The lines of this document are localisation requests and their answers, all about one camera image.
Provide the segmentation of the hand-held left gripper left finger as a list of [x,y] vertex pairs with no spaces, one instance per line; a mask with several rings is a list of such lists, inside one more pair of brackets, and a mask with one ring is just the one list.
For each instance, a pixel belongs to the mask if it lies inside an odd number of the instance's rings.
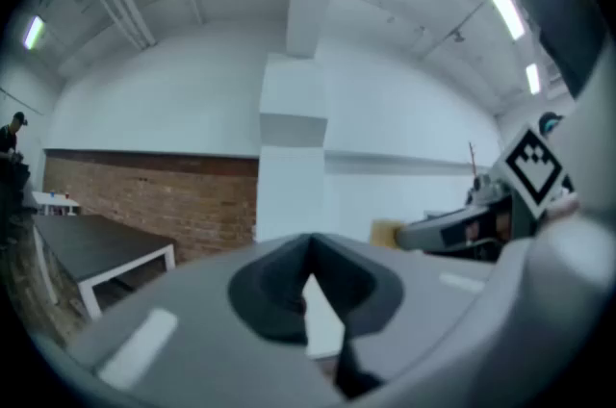
[[258,337],[280,344],[308,343],[303,289],[311,274],[310,246],[308,234],[287,238],[233,275],[230,305]]

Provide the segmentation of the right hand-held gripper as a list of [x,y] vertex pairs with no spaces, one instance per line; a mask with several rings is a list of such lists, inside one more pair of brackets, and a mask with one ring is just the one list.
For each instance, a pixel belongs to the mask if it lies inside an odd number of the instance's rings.
[[525,129],[495,166],[497,172],[477,175],[466,205],[454,212],[408,223],[397,230],[403,250],[444,253],[464,249],[466,258],[495,262],[510,243],[533,238],[548,224],[546,209],[555,199],[576,193],[562,164],[539,130]]

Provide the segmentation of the person's right hand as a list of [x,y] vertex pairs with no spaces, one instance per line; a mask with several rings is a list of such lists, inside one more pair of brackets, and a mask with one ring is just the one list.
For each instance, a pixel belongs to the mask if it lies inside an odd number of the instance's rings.
[[574,214],[579,208],[578,195],[569,193],[563,195],[550,203],[546,209],[548,220],[556,220]]

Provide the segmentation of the small white table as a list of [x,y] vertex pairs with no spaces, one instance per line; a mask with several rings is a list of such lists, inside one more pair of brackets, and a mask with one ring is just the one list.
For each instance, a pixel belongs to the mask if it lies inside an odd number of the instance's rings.
[[32,197],[44,216],[76,216],[80,209],[80,204],[65,194],[33,191]]

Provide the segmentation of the black table with white legs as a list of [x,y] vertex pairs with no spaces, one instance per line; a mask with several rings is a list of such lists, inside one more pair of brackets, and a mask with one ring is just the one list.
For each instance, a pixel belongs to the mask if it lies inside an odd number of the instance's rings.
[[38,268],[52,304],[59,303],[44,250],[48,249],[77,284],[92,320],[102,316],[94,288],[158,258],[175,268],[175,240],[144,232],[100,215],[35,216]]

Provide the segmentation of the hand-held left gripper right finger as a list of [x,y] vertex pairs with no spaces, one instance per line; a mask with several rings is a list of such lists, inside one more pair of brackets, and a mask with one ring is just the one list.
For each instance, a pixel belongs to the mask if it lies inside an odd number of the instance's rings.
[[349,399],[380,387],[383,380],[357,360],[355,341],[381,332],[400,306],[400,279],[388,268],[315,234],[310,270],[344,327],[335,384]]

